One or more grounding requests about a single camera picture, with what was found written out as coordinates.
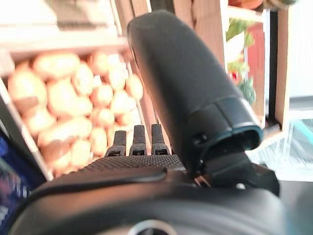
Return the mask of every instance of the produce display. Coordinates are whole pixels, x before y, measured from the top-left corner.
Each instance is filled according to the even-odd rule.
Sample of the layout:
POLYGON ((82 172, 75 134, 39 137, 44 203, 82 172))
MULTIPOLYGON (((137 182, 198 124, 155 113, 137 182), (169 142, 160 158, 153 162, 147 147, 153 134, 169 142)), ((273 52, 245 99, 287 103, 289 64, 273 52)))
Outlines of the produce display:
POLYGON ((127 131, 131 146, 143 87, 108 57, 99 50, 84 61, 51 51, 21 62, 8 78, 8 93, 55 177, 103 157, 117 130, 127 131))

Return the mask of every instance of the potato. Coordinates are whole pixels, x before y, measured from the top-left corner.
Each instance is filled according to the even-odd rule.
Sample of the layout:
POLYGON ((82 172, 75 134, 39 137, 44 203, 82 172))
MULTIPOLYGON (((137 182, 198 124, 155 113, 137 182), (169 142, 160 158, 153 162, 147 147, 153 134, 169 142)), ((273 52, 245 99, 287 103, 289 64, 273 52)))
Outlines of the potato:
POLYGON ((109 72, 108 57, 102 51, 91 54, 87 59, 87 63, 95 75, 103 76, 109 72))
POLYGON ((110 70, 106 81, 111 85, 114 91, 120 91, 125 87, 126 73, 123 70, 110 70))
POLYGON ((92 122, 86 117, 73 117, 57 122, 38 135, 38 146, 47 146, 53 141, 68 141, 87 138, 92 130, 92 122))
POLYGON ((128 107, 129 110, 133 110, 133 109, 135 109, 137 107, 137 102, 136 102, 136 100, 134 98, 128 97, 128 101, 127 102, 128 102, 127 107, 128 107))
POLYGON ((88 116, 92 111, 92 102, 88 97, 78 97, 72 116, 88 116))
POLYGON ((89 136, 94 156, 102 157, 108 148, 107 133, 101 127, 94 127, 89 136))
POLYGON ((113 98, 113 90, 108 84, 95 87, 91 94, 91 101, 95 107, 107 107, 113 98))
POLYGON ((73 140, 52 141, 50 144, 40 148, 41 154, 47 164, 55 162, 70 152, 70 145, 73 140))
POLYGON ((93 73, 86 62, 82 61, 72 76, 72 84, 79 95, 90 95, 93 88, 93 73))
POLYGON ((17 71, 17 70, 28 70, 28 69, 30 69, 29 60, 22 61, 17 66, 15 66, 15 71, 17 71))
POLYGON ((78 168, 83 168, 87 165, 90 157, 91 144, 88 140, 77 140, 72 145, 71 165, 78 168))
POLYGON ((33 69, 44 80, 59 80, 72 76, 80 66, 79 57, 66 51, 53 51, 40 54, 33 63, 33 69))
POLYGON ((60 159, 48 163, 48 169, 53 169, 53 175, 55 178, 60 177, 64 174, 68 167, 70 167, 70 161, 72 159, 71 151, 68 151, 64 156, 60 159))
POLYGON ((34 115, 47 105, 44 82, 32 70, 17 70, 8 79, 8 93, 21 115, 34 115))
POLYGON ((27 126, 31 136, 36 139, 40 131, 52 126, 56 122, 56 118, 44 107, 37 110, 33 116, 23 117, 23 122, 27 126))
POLYGON ((70 78, 49 81, 47 90, 49 111, 57 117, 71 116, 77 102, 77 94, 70 78))
POLYGON ((110 104, 110 109, 115 116, 121 115, 129 111, 128 95, 122 90, 114 93, 113 99, 110 104))
POLYGON ((67 166, 66 169, 63 170, 62 174, 67 175, 70 174, 71 172, 76 172, 78 170, 78 167, 71 165, 71 162, 69 166, 67 166))
POLYGON ((109 127, 114 124, 114 114, 106 108, 94 108, 90 119, 94 126, 109 127))
POLYGON ((139 77, 136 74, 130 75, 126 80, 125 90, 136 100, 140 100, 143 97, 143 87, 139 77))
POLYGON ((117 123, 123 126, 133 125, 134 118, 130 112, 124 113, 116 118, 117 123))
POLYGON ((108 148, 113 145, 115 132, 121 130, 122 130, 121 127, 117 123, 114 123, 114 125, 108 128, 107 130, 108 148))

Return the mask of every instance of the robotic hand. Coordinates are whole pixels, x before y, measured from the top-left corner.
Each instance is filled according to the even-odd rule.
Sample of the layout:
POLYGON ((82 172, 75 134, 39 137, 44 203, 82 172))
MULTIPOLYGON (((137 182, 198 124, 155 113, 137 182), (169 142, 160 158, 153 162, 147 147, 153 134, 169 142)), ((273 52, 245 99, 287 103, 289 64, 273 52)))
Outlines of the robotic hand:
POLYGON ((166 11, 133 19, 128 38, 160 125, 147 156, 135 126, 104 158, 36 189, 10 235, 291 235, 273 171, 252 164, 262 130, 249 104, 195 33, 166 11))

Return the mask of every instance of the wooden shelf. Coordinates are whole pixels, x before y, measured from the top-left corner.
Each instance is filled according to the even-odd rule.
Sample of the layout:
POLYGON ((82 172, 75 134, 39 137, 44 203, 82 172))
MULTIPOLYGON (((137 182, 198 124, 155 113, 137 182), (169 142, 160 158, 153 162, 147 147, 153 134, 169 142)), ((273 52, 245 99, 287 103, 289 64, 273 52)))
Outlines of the wooden shelf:
POLYGON ((107 53, 118 53, 128 47, 125 37, 112 36, 106 31, 65 31, 46 38, 12 40, 1 42, 1 49, 8 51, 15 62, 30 58, 40 51, 71 49, 80 55, 90 53, 94 48, 107 53))
POLYGON ((229 18, 263 23, 262 12, 239 8, 236 6, 228 6, 227 12, 228 12, 229 18))

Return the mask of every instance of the wooden post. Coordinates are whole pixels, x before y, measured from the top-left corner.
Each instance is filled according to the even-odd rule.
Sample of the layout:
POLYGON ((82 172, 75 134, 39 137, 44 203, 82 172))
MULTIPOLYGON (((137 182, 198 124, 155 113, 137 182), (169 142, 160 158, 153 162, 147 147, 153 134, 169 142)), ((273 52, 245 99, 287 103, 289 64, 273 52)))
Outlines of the wooden post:
POLYGON ((225 3, 224 0, 194 0, 192 5, 194 30, 223 67, 227 65, 224 58, 225 3))
POLYGON ((275 117, 286 129, 287 112, 289 110, 289 46, 291 32, 289 22, 291 21, 292 8, 287 11, 278 12, 278 50, 277 50, 277 86, 275 117))

